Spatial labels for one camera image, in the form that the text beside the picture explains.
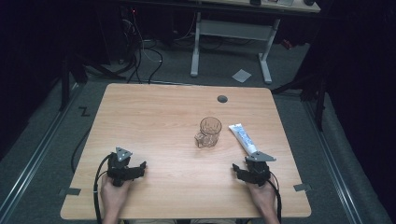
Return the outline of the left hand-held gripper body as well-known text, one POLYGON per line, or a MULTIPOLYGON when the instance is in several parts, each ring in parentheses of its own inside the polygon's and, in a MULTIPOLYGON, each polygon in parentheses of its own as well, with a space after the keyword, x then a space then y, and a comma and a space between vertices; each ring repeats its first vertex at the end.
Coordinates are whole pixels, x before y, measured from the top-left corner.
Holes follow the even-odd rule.
POLYGON ((115 187, 121 187, 127 180, 132 180, 132 169, 128 167, 133 153, 122 147, 116 147, 115 152, 109 155, 107 175, 113 179, 115 187))

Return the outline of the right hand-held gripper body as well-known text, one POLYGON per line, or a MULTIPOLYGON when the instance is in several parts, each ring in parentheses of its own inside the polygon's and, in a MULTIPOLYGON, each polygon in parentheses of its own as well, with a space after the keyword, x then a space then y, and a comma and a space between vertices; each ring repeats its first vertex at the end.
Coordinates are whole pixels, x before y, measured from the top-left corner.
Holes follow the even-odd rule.
POLYGON ((263 152, 256 151, 245 157, 247 164, 247 179, 251 184, 263 186, 270 179, 269 161, 276 161, 276 158, 263 152))

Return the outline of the white and blue toothpaste tube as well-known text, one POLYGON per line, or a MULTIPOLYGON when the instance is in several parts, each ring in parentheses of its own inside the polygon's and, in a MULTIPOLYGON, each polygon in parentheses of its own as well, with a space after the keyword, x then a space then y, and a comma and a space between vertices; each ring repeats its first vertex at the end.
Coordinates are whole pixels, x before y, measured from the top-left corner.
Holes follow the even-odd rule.
POLYGON ((254 145, 251 138, 248 136, 246 130, 241 123, 230 125, 229 129, 248 155, 257 152, 256 146, 254 145))

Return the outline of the clear glass mug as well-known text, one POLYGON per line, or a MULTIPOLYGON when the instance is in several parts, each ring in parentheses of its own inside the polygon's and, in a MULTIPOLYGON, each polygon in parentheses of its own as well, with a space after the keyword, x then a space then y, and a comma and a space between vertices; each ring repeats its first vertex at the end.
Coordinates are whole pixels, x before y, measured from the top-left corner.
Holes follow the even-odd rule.
POLYGON ((214 147, 219 141, 222 130, 221 122, 213 117, 206 117, 200 122, 200 131, 194 136, 198 148, 214 147))

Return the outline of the person's right hand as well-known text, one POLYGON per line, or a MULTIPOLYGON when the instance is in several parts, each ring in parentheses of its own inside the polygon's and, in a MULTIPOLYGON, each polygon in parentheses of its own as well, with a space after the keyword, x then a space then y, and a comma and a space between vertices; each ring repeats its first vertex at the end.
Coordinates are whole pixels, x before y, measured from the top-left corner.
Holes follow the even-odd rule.
POLYGON ((269 182, 262 186, 247 183, 251 198, 263 217, 276 215, 276 194, 269 182))

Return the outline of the person's left hand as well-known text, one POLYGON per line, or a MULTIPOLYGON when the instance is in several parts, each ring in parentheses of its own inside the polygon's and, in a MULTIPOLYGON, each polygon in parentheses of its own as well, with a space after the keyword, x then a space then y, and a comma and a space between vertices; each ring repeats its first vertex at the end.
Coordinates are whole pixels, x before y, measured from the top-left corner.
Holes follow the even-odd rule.
POLYGON ((102 177, 101 199, 104 205, 105 218, 119 216, 131 184, 131 181, 125 181, 121 187, 115 187, 112 178, 107 175, 102 177))

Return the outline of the black metal stand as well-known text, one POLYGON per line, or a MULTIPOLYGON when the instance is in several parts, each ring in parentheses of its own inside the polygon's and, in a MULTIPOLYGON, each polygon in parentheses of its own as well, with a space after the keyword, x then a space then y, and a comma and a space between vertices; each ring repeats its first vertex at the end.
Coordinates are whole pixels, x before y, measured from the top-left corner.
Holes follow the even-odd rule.
POLYGON ((314 110, 314 123, 317 128, 322 132, 322 116, 325 109, 324 100, 326 92, 326 78, 320 75, 308 75, 305 77, 295 78, 293 81, 271 90, 272 94, 280 94, 286 90, 301 89, 300 99, 303 102, 316 101, 314 110))
POLYGON ((70 101, 70 76, 74 78, 77 84, 86 84, 88 77, 86 75, 84 66, 88 65, 94 70, 97 70, 105 77, 114 79, 123 79, 116 72, 112 72, 101 64, 86 58, 79 54, 69 54, 62 60, 62 72, 61 72, 61 83, 62 83, 62 97, 60 111, 65 111, 70 101))

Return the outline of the grey sheet of paper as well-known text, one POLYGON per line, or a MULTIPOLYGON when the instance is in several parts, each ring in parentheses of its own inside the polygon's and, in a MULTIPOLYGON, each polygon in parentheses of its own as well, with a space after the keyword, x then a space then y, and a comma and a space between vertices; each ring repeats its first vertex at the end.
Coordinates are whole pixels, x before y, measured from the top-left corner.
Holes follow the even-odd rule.
POLYGON ((251 74, 243 69, 240 69, 238 72, 236 72, 233 75, 233 79, 240 83, 246 82, 250 77, 251 77, 251 74))

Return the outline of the white-framed wooden desk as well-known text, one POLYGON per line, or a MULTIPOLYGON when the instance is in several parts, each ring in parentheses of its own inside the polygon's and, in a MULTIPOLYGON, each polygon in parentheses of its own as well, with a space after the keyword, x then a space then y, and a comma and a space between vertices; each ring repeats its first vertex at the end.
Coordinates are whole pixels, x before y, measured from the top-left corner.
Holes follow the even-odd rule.
POLYGON ((264 41, 266 46, 258 54, 263 80, 272 83, 267 57, 276 37, 283 16, 317 16, 321 8, 313 0, 308 5, 304 0, 125 0, 141 7, 166 7, 170 9, 190 9, 196 12, 194 48, 191 58, 191 76, 199 74, 200 38, 202 35, 240 38, 264 41), (247 16, 274 16, 271 24, 203 19, 202 13, 227 13, 247 16))

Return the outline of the metal floor rail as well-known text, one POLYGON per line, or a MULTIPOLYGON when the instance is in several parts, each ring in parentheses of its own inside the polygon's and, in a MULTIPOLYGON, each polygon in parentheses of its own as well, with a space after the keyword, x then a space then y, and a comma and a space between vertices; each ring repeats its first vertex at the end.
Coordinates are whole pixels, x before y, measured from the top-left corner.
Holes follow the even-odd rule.
POLYGON ((345 210, 349 224, 363 224, 361 215, 356 207, 349 187, 347 186, 347 183, 334 159, 328 141, 324 133, 318 128, 318 125, 316 124, 315 112, 312 108, 312 105, 306 102, 302 102, 302 105, 318 138, 325 164, 332 179, 334 188, 337 192, 338 198, 345 210))
POLYGON ((30 185, 50 149, 52 140, 84 84, 68 88, 70 97, 63 109, 61 85, 57 85, 17 138, 6 157, 0 162, 0 224, 7 224, 22 195, 30 185))

